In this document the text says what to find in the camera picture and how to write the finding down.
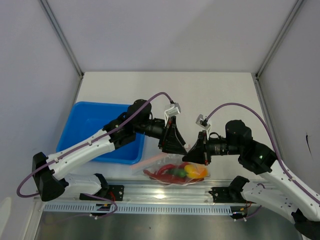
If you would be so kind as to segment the clear pink zip top bag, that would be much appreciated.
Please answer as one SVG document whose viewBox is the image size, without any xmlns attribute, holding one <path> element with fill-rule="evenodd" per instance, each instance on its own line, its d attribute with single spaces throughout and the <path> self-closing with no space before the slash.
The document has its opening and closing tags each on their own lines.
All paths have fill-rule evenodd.
<svg viewBox="0 0 320 240">
<path fill-rule="evenodd" d="M 130 168 L 133 175 L 143 175 L 163 185 L 193 185 L 210 177 L 205 165 L 184 162 L 182 156 L 177 154 L 160 153 Z"/>
</svg>

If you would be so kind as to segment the left aluminium frame post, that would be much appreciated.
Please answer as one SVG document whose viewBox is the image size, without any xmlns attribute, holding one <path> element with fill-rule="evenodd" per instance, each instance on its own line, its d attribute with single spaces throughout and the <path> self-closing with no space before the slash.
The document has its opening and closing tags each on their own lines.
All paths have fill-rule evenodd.
<svg viewBox="0 0 320 240">
<path fill-rule="evenodd" d="M 53 31 L 55 32 L 63 50 L 65 51 L 68 59 L 70 60 L 75 72 L 77 73 L 77 75 L 82 79 L 84 72 L 82 71 L 78 60 L 63 32 L 63 29 L 54 13 L 54 11 L 52 10 L 50 3 L 48 0 L 39 0 L 38 3 L 40 4 L 45 16 L 47 17 Z"/>
</svg>

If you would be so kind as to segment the red toy chili pepper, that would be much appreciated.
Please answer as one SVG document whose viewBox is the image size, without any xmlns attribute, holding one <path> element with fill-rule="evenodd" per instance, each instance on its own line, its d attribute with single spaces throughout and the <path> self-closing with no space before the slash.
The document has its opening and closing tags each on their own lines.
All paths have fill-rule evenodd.
<svg viewBox="0 0 320 240">
<path fill-rule="evenodd" d="M 148 169 L 144 169 L 143 173 L 147 175 L 150 179 L 159 181 L 164 184 L 179 184 L 183 185 L 186 183 L 187 176 L 182 178 L 182 177 L 176 177 L 171 174 L 167 174 L 167 170 L 169 169 L 183 169 L 180 165 L 174 165 L 174 164 L 166 164 L 156 170 L 155 172 L 151 172 Z"/>
</svg>

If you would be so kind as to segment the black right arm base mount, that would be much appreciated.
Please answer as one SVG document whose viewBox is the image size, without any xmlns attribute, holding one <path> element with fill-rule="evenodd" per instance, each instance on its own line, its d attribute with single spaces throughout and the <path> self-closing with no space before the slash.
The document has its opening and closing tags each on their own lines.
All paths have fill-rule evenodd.
<svg viewBox="0 0 320 240">
<path fill-rule="evenodd" d="M 230 187 L 212 187 L 208 193 L 212 196 L 214 203 L 245 204 L 247 202 L 239 191 Z"/>
</svg>

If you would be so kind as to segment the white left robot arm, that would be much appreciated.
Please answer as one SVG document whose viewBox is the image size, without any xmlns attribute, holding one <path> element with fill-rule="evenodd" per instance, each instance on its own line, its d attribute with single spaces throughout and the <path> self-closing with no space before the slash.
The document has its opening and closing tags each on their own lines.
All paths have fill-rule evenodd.
<svg viewBox="0 0 320 240">
<path fill-rule="evenodd" d="M 63 194 L 78 195 L 80 200 L 103 200 L 108 196 L 109 184 L 100 173 L 77 175 L 72 171 L 99 157 L 111 153 L 136 140 L 137 134 L 158 139 L 158 148 L 167 154 L 186 155 L 185 141 L 181 136 L 176 116 L 180 105 L 171 102 L 164 111 L 164 118 L 152 118 L 152 105 L 138 99 L 116 119 L 87 139 L 60 152 L 33 156 L 33 180 L 40 199 L 49 202 Z"/>
</svg>

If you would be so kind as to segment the blue plastic bin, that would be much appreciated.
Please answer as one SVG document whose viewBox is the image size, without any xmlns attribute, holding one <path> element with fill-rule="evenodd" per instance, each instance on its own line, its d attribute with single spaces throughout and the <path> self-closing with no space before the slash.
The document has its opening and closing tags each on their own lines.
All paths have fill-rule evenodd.
<svg viewBox="0 0 320 240">
<path fill-rule="evenodd" d="M 65 150 L 95 134 L 104 125 L 126 112 L 127 104 L 77 102 L 71 109 L 56 151 Z M 133 165 L 142 158 L 145 136 L 137 134 L 135 141 L 113 152 L 94 158 L 95 162 Z"/>
</svg>

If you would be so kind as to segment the right aluminium frame post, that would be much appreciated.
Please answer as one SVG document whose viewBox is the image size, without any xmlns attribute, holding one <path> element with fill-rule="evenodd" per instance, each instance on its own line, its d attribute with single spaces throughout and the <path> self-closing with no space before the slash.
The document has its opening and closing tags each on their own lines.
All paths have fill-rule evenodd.
<svg viewBox="0 0 320 240">
<path fill-rule="evenodd" d="M 300 11 L 302 10 L 306 2 L 307 0 L 296 0 L 294 2 L 293 7 L 289 11 L 284 23 L 282 24 L 274 41 L 272 42 L 269 50 L 267 51 L 267 54 L 265 55 L 257 72 L 255 73 L 255 77 L 257 80 L 261 78 L 264 71 L 267 69 L 268 65 L 270 64 L 276 52 L 278 51 L 279 47 L 281 46 L 282 42 L 284 41 L 286 35 L 288 34 L 289 30 L 291 29 L 292 25 L 294 24 L 296 18 L 298 17 Z"/>
</svg>

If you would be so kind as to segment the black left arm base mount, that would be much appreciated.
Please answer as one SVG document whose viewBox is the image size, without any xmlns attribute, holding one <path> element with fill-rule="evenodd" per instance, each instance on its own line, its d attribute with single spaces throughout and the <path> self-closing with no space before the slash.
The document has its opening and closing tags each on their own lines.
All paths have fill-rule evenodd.
<svg viewBox="0 0 320 240">
<path fill-rule="evenodd" d="M 108 200 L 112 200 L 114 202 L 116 201 L 122 201 L 124 197 L 124 185 L 109 185 L 108 190 L 101 189 L 97 193 L 93 194 L 95 197 L 104 198 Z"/>
</svg>

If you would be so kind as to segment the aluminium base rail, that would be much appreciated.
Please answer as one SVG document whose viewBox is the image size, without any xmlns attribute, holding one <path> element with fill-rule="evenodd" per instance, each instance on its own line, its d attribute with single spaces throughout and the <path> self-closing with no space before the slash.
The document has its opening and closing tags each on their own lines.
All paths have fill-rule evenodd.
<svg viewBox="0 0 320 240">
<path fill-rule="evenodd" d="M 146 179 L 105 179 L 94 183 L 88 176 L 72 175 L 64 179 L 59 186 L 44 187 L 37 198 L 50 201 L 97 201 L 101 197 L 93 196 L 101 189 L 108 190 L 109 185 L 124 185 L 123 203 L 132 204 L 169 204 L 204 205 L 213 204 L 209 194 L 212 187 L 229 187 L 231 180 L 207 179 L 190 185 L 165 185 Z"/>
</svg>

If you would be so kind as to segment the orange yellow toy mango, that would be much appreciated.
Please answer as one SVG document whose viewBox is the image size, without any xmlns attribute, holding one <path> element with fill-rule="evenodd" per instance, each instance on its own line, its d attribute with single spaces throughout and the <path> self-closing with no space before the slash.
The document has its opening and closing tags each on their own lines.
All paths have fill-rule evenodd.
<svg viewBox="0 0 320 240">
<path fill-rule="evenodd" d="M 187 164 L 183 169 L 190 179 L 202 179 L 209 175 L 207 168 L 200 164 Z"/>
</svg>

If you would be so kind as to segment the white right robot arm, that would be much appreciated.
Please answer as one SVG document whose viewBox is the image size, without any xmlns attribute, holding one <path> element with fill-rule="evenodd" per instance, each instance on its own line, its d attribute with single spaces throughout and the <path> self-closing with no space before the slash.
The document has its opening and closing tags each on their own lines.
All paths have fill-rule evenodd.
<svg viewBox="0 0 320 240">
<path fill-rule="evenodd" d="M 289 220 L 306 238 L 320 238 L 319 193 L 290 171 L 272 149 L 255 141 L 251 129 L 241 120 L 226 123 L 225 137 L 212 138 L 205 130 L 199 132 L 196 143 L 182 160 L 208 165 L 212 156 L 226 155 L 237 155 L 242 167 L 276 187 L 276 190 L 266 189 L 237 176 L 228 186 L 232 201 L 259 204 Z"/>
</svg>

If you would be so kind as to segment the aluminium frame post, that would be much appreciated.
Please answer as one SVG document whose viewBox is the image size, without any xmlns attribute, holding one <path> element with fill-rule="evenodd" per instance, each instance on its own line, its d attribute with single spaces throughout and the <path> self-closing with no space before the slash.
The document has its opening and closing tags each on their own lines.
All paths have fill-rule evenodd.
<svg viewBox="0 0 320 240">
<path fill-rule="evenodd" d="M 269 50 L 267 51 L 267 54 L 265 55 L 257 72 L 255 73 L 255 77 L 257 80 L 261 78 L 264 71 L 267 69 L 268 65 L 270 64 L 276 52 L 278 51 L 279 47 L 281 46 L 282 42 L 284 41 L 286 35 L 288 34 L 289 30 L 291 29 L 292 25 L 294 24 L 296 18 L 298 17 L 300 11 L 302 10 L 306 2 L 307 0 L 296 0 L 294 2 L 293 7 L 289 11 L 284 23 L 282 24 L 274 41 L 272 42 Z"/>
<path fill-rule="evenodd" d="M 55 32 L 63 50 L 65 51 L 68 59 L 70 60 L 75 72 L 77 73 L 77 75 L 82 79 L 84 72 L 82 71 L 78 60 L 63 32 L 63 29 L 54 13 L 54 11 L 52 10 L 50 3 L 48 0 L 39 0 L 38 3 L 40 4 L 45 16 L 47 17 L 53 31 Z"/>
</svg>

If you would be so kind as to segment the green toy chili pepper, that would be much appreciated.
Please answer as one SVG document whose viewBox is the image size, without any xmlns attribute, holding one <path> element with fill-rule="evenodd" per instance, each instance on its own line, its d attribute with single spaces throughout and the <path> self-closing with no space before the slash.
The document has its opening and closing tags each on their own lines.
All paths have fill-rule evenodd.
<svg viewBox="0 0 320 240">
<path fill-rule="evenodd" d="M 187 176 L 187 172 L 182 168 L 171 168 L 167 170 L 166 173 L 179 178 L 185 178 Z"/>
</svg>

